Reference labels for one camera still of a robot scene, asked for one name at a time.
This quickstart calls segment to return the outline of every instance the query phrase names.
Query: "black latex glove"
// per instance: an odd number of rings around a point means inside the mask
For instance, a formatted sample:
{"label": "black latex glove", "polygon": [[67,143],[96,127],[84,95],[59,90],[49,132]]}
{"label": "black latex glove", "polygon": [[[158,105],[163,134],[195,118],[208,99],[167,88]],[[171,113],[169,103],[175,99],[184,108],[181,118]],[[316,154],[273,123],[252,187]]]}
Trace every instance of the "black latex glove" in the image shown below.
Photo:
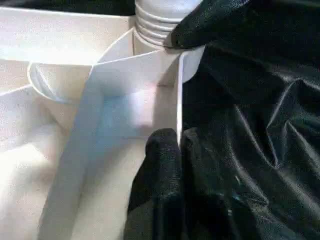
{"label": "black latex glove", "polygon": [[183,224],[181,154],[173,129],[155,131],[133,183],[125,240],[178,240]]}
{"label": "black latex glove", "polygon": [[173,30],[177,49],[215,47],[262,60],[279,56],[319,67],[318,0],[203,0]]}

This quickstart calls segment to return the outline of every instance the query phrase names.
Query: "gloved finger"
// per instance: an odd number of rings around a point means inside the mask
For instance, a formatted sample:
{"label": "gloved finger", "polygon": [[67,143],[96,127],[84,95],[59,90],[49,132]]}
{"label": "gloved finger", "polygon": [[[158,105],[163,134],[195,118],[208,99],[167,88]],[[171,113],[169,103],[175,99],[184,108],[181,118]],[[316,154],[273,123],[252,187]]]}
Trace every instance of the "gloved finger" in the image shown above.
{"label": "gloved finger", "polygon": [[176,49],[190,49],[234,32],[253,0],[203,0],[172,31]]}

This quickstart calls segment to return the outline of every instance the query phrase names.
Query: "gloved hand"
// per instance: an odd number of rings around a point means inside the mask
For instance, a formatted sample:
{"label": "gloved hand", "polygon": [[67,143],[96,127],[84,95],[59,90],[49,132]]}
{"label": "gloved hand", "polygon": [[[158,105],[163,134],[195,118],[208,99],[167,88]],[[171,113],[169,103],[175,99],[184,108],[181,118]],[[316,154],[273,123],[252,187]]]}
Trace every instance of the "gloved hand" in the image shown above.
{"label": "gloved hand", "polygon": [[172,45],[215,47],[275,62],[320,62],[320,4],[317,0],[203,0],[173,30]]}

